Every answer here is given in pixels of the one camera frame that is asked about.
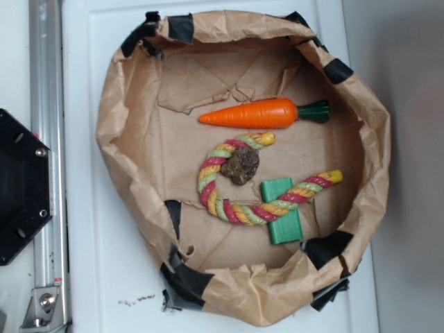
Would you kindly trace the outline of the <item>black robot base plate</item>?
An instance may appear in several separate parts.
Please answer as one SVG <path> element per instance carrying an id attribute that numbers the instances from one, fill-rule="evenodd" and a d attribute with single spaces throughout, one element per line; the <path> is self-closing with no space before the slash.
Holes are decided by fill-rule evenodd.
<path id="1" fill-rule="evenodd" d="M 52 217 L 50 152 L 1 110 L 1 265 L 9 265 Z"/>

